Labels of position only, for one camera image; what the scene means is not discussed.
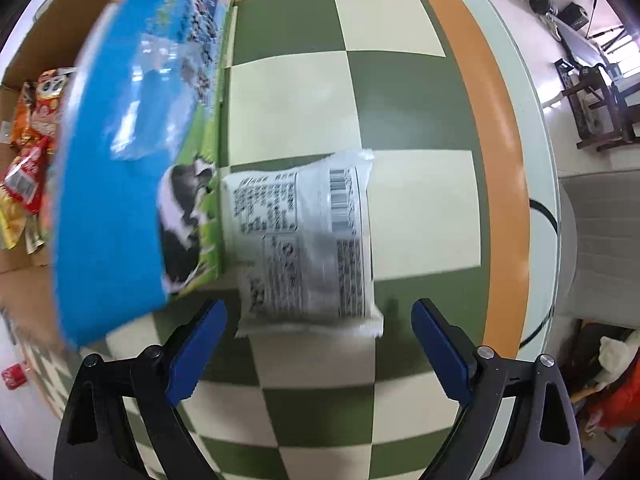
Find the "barcode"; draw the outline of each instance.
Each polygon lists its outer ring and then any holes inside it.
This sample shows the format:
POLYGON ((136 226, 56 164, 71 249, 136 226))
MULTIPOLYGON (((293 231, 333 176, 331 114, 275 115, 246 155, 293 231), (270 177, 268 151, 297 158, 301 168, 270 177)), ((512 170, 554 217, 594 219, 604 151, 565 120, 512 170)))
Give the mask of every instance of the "barcode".
POLYGON ((347 175, 349 170, 329 170, 329 195, 331 197, 331 231, 351 231, 349 224, 349 196, 347 175))
POLYGON ((36 193, 35 181, 20 170, 8 174, 4 178, 4 185, 14 193, 22 195, 27 204, 31 203, 33 195, 36 193))

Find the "green square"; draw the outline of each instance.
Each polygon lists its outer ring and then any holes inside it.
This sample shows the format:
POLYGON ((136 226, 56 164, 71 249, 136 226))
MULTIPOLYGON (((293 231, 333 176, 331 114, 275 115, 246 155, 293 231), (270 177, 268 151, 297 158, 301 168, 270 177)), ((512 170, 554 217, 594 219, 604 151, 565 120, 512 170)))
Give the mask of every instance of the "green square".
POLYGON ((167 480, 166 476, 165 476, 163 473, 161 473, 161 472, 159 472, 159 471, 156 471, 156 470, 155 470, 155 469, 153 469, 152 467, 150 467, 149 469, 151 469, 151 471, 153 471, 153 473, 154 473, 155 477, 156 477, 158 480, 167 480))
POLYGON ((345 50, 335 0, 238 2, 233 64, 285 54, 345 50))
POLYGON ((331 155, 331 153, 325 153, 321 155, 302 155, 294 156, 292 158, 273 158, 271 160, 259 160, 257 162, 249 162, 247 164, 238 164, 230 168, 231 173, 238 173, 239 171, 284 171, 296 168, 299 166, 305 166, 312 162, 317 162, 323 158, 331 155))
POLYGON ((164 344, 179 325, 188 323, 206 301, 215 300, 225 303, 226 329, 200 379, 258 386, 251 343, 248 338, 234 338, 240 319, 240 296, 237 290, 194 291, 155 312, 154 321, 160 342, 164 344))
POLYGON ((407 52, 348 52, 362 147, 478 150, 455 60, 407 52))
POLYGON ((51 378, 49 377, 49 373, 42 363, 42 357, 40 356, 40 353, 33 346, 31 347, 31 349, 33 350, 33 365, 36 367, 36 371, 42 376, 43 379, 51 383, 51 378))
POLYGON ((248 446, 201 436, 220 471, 249 478, 287 480, 280 451, 274 447, 248 446))
POLYGON ((224 168, 229 165, 229 81, 231 69, 220 71, 222 78, 222 102, 220 103, 220 149, 218 150, 218 166, 224 168))
POLYGON ((431 370, 411 328, 411 308, 429 298, 447 321, 480 344, 489 295, 488 266, 374 283, 376 305, 385 332, 376 339, 376 380, 385 381, 431 370))
POLYGON ((264 389, 279 446, 370 444, 374 385, 322 390, 264 389))
POLYGON ((405 440, 374 444, 369 478, 399 475, 426 469, 449 434, 450 428, 405 440))

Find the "plastic snack package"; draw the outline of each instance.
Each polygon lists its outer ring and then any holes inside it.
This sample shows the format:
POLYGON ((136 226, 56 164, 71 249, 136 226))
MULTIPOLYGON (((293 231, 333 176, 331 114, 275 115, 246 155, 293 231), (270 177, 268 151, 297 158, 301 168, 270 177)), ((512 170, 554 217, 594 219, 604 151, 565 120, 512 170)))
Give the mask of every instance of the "plastic snack package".
POLYGON ((42 202, 38 213, 38 232, 40 237, 47 242, 50 239, 52 230, 52 198, 56 193, 56 171, 55 165, 51 164, 47 168, 44 189, 42 190, 42 202))
POLYGON ((13 249, 27 221, 22 204, 12 198, 0 184, 0 248, 13 249))
POLYGON ((20 90, 18 104, 15 106, 14 122, 11 128, 11 144, 20 149, 25 142, 31 139, 31 113, 33 111, 34 89, 33 84, 25 81, 20 90))
POLYGON ((31 129, 40 136, 49 136, 49 151, 56 151, 60 124, 61 103, 68 80, 75 69, 58 68, 47 70, 38 78, 35 91, 35 106, 31 115, 31 129))
POLYGON ((40 233, 40 225, 38 224, 38 217, 36 215, 30 215, 27 218, 27 223, 24 227, 24 243, 27 247, 27 254, 33 254, 44 245, 44 240, 40 233))
POLYGON ((312 331, 381 336, 373 298, 369 150, 223 179, 223 236, 238 270, 236 337, 312 331))
POLYGON ((2 180, 6 192, 33 214, 40 211, 42 202, 48 144, 49 137, 44 136, 35 146, 23 149, 9 164, 2 180))
POLYGON ((76 60, 38 213, 70 344, 100 339, 220 273, 231 1, 111 0, 76 60), (81 246, 92 248, 90 266, 81 246))

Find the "checkered tablecloth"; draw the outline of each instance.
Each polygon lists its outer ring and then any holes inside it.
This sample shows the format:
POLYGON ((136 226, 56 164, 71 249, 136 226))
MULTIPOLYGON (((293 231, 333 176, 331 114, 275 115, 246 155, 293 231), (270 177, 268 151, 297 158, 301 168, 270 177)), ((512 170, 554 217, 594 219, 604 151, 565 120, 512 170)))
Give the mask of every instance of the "checkered tablecloth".
MULTIPOLYGON (((367 193, 385 333, 234 339, 239 296, 223 278, 81 355, 137 355, 220 298, 228 328, 180 414, 221 478, 417 479, 458 404, 412 333, 411 306, 431 298, 479 344, 489 294, 484 166, 456 58, 428 0, 243 0, 230 42, 223 174, 374 150, 367 193)), ((27 354, 62 413, 80 356, 27 354)), ((149 474, 163 478, 135 403, 126 408, 149 474)))

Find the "yellow snack bag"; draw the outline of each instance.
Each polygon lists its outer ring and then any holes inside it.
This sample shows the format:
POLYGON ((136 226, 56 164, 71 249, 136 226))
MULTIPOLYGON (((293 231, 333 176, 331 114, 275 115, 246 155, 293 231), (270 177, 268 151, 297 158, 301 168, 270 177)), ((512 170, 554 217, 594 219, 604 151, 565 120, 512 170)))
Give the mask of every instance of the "yellow snack bag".
POLYGON ((0 186, 0 247, 12 249, 18 243, 27 222, 27 212, 0 186))

